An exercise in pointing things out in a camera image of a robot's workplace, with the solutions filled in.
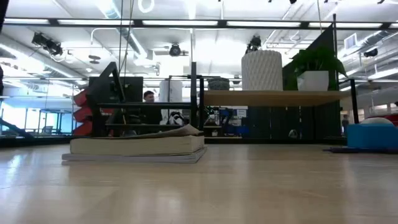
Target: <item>air vent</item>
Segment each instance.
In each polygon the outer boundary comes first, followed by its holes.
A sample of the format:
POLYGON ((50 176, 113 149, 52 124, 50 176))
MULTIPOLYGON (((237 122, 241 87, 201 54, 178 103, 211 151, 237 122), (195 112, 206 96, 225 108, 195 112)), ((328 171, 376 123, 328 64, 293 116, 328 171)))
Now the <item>air vent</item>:
POLYGON ((345 40, 344 40, 344 48, 345 48, 346 50, 348 50, 348 49, 350 49, 350 48, 352 48, 352 47, 355 47, 357 41, 358 41, 358 40, 357 40, 357 38, 356 38, 356 33, 353 34, 353 35, 351 35, 351 36, 349 36, 348 38, 345 38, 345 40))

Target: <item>black partition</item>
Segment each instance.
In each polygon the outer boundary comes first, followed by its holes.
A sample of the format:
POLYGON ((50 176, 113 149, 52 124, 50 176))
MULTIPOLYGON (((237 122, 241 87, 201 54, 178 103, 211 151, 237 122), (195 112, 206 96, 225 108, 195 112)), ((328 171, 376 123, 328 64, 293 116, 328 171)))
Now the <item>black partition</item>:
MULTIPOLYGON (((333 25, 325 29, 322 34, 308 47, 315 49, 319 46, 328 47, 335 51, 333 25)), ((294 73, 292 64, 282 69, 284 90, 289 89, 287 77, 294 73)), ((330 72, 329 79, 336 82, 335 72, 330 72)), ((264 138, 283 140, 289 138, 291 130, 296 130, 301 139, 321 140, 341 136, 340 102, 332 102, 315 107, 252 107, 248 108, 249 138, 264 138)))

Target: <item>potted plant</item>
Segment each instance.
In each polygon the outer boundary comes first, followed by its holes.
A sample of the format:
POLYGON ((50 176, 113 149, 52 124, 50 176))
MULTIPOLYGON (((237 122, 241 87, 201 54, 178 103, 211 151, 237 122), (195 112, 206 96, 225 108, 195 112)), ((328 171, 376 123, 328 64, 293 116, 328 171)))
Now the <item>potted plant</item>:
POLYGON ((336 90, 337 80, 334 71, 347 77, 343 63, 338 60, 332 49, 318 47, 316 49, 300 50, 293 57, 292 66, 295 72, 290 77, 290 89, 296 86, 298 91, 336 90))

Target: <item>wooden floor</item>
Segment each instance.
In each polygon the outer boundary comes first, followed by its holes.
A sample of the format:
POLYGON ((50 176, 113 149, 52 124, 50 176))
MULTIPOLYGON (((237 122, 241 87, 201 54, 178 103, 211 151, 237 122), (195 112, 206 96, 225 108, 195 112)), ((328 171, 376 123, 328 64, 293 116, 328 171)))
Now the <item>wooden floor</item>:
POLYGON ((211 145, 197 163, 62 163, 0 151, 0 223, 398 223, 398 157, 211 145))

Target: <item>white vase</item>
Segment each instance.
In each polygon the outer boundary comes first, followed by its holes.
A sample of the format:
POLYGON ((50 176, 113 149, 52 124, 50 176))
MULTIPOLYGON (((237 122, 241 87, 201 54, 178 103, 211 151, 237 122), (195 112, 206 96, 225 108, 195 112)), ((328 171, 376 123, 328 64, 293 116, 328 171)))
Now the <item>white vase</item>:
POLYGON ((329 71, 306 71, 297 77, 299 91, 328 91, 329 71))
POLYGON ((281 54, 273 50, 258 50, 244 55, 242 89, 283 90, 281 54))

